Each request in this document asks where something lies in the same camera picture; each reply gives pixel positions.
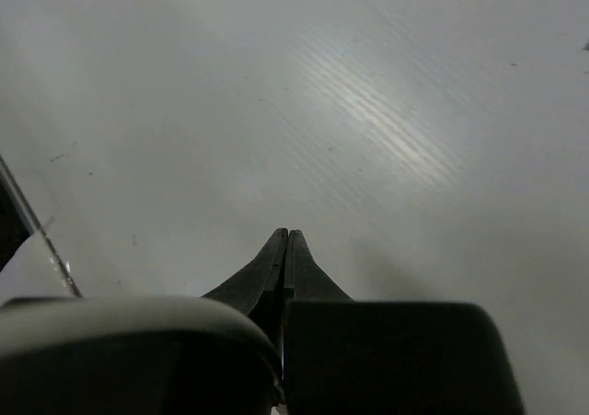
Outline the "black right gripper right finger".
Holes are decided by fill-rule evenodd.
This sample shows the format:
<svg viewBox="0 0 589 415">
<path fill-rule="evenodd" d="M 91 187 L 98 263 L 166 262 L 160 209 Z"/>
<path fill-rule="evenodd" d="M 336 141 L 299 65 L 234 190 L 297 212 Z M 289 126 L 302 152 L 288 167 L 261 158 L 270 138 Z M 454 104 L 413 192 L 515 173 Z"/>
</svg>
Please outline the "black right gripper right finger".
<svg viewBox="0 0 589 415">
<path fill-rule="evenodd" d="M 284 264 L 283 370 L 292 414 L 521 414 L 502 337 L 469 303 L 355 301 L 300 231 Z"/>
</svg>

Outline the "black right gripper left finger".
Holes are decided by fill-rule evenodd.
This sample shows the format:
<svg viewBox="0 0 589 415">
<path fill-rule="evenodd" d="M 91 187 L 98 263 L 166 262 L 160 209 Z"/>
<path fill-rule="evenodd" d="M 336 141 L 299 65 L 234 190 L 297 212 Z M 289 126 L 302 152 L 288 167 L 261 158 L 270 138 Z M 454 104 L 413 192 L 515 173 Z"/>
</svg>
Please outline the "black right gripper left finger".
<svg viewBox="0 0 589 415">
<path fill-rule="evenodd" d="M 288 233 L 201 297 L 18 297 L 1 308 L 5 414 L 268 414 Z"/>
</svg>

